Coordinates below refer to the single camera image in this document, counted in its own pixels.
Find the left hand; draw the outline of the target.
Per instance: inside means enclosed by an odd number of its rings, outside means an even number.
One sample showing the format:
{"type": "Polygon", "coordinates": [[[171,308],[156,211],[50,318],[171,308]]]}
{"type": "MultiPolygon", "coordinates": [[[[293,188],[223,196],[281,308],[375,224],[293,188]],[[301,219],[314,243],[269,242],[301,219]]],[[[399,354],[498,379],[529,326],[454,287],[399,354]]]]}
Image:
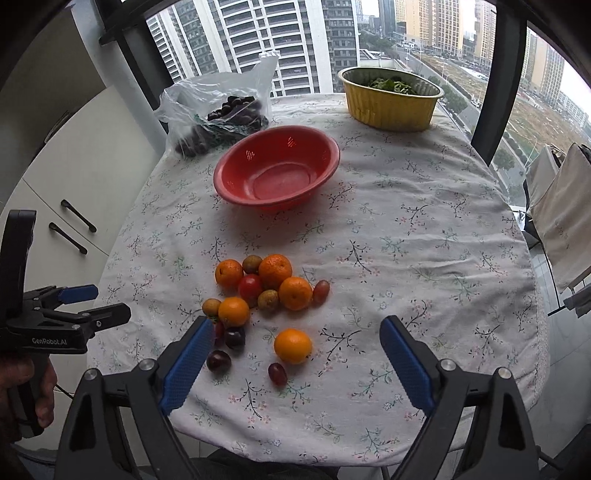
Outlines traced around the left hand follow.
{"type": "Polygon", "coordinates": [[[1,360],[1,425],[40,435],[54,420],[57,375],[47,355],[1,360]]]}

